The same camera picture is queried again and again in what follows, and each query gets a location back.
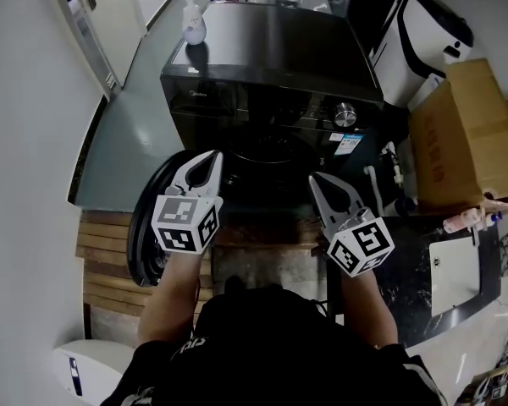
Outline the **white black appliance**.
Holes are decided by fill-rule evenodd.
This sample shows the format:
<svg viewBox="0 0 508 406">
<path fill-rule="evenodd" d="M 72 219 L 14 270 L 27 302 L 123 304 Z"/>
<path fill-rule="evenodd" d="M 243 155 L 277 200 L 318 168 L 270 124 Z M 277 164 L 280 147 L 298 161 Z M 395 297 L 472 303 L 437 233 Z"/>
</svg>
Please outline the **white black appliance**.
<svg viewBox="0 0 508 406">
<path fill-rule="evenodd" d="M 440 0 L 393 0 L 369 58 L 384 102 L 405 108 L 424 81 L 445 78 L 445 65 L 467 59 L 474 36 Z"/>
</svg>

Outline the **white appliance with blue panel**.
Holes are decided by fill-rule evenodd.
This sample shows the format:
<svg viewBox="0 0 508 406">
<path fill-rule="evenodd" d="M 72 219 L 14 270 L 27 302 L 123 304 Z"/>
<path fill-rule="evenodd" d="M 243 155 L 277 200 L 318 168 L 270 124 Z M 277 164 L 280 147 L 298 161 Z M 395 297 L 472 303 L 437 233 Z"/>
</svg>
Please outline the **white appliance with blue panel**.
<svg viewBox="0 0 508 406">
<path fill-rule="evenodd" d="M 75 340 L 52 352 L 54 374 L 66 392 L 89 406 L 100 406 L 119 384 L 134 349 L 106 340 Z"/>
</svg>

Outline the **wooden slatted pallet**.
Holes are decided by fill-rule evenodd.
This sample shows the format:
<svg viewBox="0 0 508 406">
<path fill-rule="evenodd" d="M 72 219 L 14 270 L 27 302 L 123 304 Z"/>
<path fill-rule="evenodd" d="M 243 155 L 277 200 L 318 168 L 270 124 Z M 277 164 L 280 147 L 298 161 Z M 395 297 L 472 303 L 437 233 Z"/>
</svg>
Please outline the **wooden slatted pallet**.
<svg viewBox="0 0 508 406">
<path fill-rule="evenodd" d="M 81 215 L 75 255 L 84 261 L 85 304 L 139 316 L 153 286 L 137 285 L 127 266 L 130 215 L 85 212 Z"/>
</svg>

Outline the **large cardboard box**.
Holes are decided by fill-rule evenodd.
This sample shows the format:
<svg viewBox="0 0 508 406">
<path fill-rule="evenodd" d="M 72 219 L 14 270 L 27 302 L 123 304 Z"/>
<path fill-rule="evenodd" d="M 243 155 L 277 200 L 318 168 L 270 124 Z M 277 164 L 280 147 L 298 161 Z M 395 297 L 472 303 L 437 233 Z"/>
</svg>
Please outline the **large cardboard box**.
<svg viewBox="0 0 508 406">
<path fill-rule="evenodd" d="M 508 202 L 508 105 L 487 59 L 453 63 L 409 118 L 425 212 Z"/>
</svg>

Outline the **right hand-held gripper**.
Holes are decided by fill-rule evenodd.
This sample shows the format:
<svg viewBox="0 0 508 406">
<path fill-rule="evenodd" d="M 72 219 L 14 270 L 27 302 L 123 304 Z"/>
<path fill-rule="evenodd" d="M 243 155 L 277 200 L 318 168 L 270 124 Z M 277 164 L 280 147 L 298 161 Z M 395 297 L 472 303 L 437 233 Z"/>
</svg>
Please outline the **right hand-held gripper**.
<svg viewBox="0 0 508 406">
<path fill-rule="evenodd" d="M 308 183 L 314 210 L 324 230 L 333 233 L 329 259 L 348 277 L 380 266 L 395 249 L 384 219 L 364 207 L 356 189 L 341 178 L 315 172 Z"/>
</svg>

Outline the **black washing machine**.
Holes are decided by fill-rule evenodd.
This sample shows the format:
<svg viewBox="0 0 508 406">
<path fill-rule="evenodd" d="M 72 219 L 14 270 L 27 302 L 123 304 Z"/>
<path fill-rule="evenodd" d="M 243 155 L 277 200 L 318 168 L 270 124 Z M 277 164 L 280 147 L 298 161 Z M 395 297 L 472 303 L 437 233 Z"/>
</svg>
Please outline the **black washing machine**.
<svg viewBox="0 0 508 406">
<path fill-rule="evenodd" d="M 205 40 L 180 40 L 160 80 L 183 146 L 224 155 L 222 196 L 294 205 L 310 173 L 338 171 L 344 140 L 383 94 L 349 22 L 304 8 L 209 3 Z"/>
</svg>

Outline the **pink bottle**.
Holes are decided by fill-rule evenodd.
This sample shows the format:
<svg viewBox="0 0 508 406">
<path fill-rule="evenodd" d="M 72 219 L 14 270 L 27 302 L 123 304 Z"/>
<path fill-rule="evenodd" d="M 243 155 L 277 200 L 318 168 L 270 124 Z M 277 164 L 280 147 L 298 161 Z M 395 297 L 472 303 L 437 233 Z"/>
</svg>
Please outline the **pink bottle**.
<svg viewBox="0 0 508 406">
<path fill-rule="evenodd" d="M 459 215 L 443 220 L 443 229 L 447 233 L 456 233 L 465 228 L 470 228 L 475 224 L 481 222 L 483 213 L 478 208 L 471 208 Z"/>
</svg>

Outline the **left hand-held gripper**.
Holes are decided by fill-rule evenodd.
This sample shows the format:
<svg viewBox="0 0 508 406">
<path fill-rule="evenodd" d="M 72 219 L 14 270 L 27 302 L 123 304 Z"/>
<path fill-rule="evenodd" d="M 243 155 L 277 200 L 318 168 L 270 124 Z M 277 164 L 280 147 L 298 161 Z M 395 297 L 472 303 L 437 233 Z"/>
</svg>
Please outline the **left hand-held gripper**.
<svg viewBox="0 0 508 406">
<path fill-rule="evenodd" d="M 163 250 L 202 254 L 213 239 L 224 203 L 218 195 L 223 163 L 224 154 L 218 150 L 195 156 L 157 197 L 151 226 Z"/>
</svg>

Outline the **white rectangular board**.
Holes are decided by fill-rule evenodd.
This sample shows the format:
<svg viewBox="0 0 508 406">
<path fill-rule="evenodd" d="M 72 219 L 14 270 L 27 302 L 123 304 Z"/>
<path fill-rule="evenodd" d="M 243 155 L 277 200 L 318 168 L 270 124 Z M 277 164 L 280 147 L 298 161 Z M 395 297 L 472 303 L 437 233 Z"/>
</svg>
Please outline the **white rectangular board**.
<svg viewBox="0 0 508 406">
<path fill-rule="evenodd" d="M 472 237 L 429 245 L 431 312 L 438 316 L 479 295 L 478 247 Z"/>
</svg>

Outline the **person's right forearm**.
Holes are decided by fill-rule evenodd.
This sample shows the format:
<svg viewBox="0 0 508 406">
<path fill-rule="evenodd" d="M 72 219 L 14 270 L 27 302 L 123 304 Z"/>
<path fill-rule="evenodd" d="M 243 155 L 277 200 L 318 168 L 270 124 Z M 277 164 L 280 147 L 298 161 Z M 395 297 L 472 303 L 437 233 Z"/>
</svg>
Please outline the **person's right forearm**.
<svg viewBox="0 0 508 406">
<path fill-rule="evenodd" d="M 357 277 L 341 274 L 345 324 L 375 348 L 398 343 L 395 318 L 385 304 L 373 271 Z"/>
</svg>

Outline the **dark wooden step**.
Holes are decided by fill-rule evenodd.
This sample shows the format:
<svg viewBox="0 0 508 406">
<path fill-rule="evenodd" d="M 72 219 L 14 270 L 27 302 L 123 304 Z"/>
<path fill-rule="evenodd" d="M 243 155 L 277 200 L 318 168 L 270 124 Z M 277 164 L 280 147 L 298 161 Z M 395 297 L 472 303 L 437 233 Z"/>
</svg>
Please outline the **dark wooden step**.
<svg viewBox="0 0 508 406">
<path fill-rule="evenodd" d="M 311 250 L 323 239 L 321 223 L 316 218 L 247 217 L 246 223 L 232 218 L 216 234 L 214 244 L 239 249 Z"/>
</svg>

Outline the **white water valve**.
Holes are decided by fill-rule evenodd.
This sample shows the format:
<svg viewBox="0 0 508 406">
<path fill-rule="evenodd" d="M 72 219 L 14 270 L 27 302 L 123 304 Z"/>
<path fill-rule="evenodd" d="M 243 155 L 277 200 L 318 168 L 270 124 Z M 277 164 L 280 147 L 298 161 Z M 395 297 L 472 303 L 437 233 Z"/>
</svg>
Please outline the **white water valve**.
<svg viewBox="0 0 508 406">
<path fill-rule="evenodd" d="M 404 183 L 404 178 L 403 178 L 403 174 L 402 174 L 401 169 L 400 169 L 399 158 L 397 156 L 396 149 L 395 149 L 395 144 L 394 144 L 393 141 L 390 140 L 382 148 L 381 155 L 382 156 L 387 156 L 391 160 L 392 168 L 393 168 L 393 173 L 394 173 L 395 184 L 398 187 L 401 188 L 403 183 Z"/>
</svg>

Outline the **person's black shirt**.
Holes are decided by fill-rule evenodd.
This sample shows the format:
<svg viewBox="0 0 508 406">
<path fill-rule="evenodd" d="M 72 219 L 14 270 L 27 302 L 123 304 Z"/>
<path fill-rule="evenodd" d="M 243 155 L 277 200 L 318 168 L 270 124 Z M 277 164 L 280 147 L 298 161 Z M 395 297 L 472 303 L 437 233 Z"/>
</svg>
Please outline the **person's black shirt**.
<svg viewBox="0 0 508 406">
<path fill-rule="evenodd" d="M 222 294 L 193 335 L 134 352 L 102 406 L 446 406 L 418 356 L 375 348 L 277 287 Z"/>
</svg>

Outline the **person's left forearm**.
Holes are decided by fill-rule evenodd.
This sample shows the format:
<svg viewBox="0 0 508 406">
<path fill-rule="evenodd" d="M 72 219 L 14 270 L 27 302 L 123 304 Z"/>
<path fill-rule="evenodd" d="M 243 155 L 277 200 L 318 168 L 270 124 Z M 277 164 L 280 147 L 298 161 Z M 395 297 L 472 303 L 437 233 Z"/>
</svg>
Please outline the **person's left forearm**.
<svg viewBox="0 0 508 406">
<path fill-rule="evenodd" d="M 170 256 L 159 284 L 141 313 L 140 344 L 183 343 L 190 336 L 201 264 L 202 255 L 173 253 Z"/>
</svg>

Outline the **person's left shoe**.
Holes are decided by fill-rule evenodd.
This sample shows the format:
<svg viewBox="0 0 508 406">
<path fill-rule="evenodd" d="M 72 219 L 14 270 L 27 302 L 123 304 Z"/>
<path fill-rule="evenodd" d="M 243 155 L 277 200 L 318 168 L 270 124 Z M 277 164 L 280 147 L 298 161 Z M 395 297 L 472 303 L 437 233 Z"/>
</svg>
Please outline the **person's left shoe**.
<svg viewBox="0 0 508 406">
<path fill-rule="evenodd" d="M 240 277 L 234 275 L 229 277 L 224 284 L 224 293 L 225 294 L 239 294 L 246 290 L 245 283 L 241 280 Z"/>
</svg>

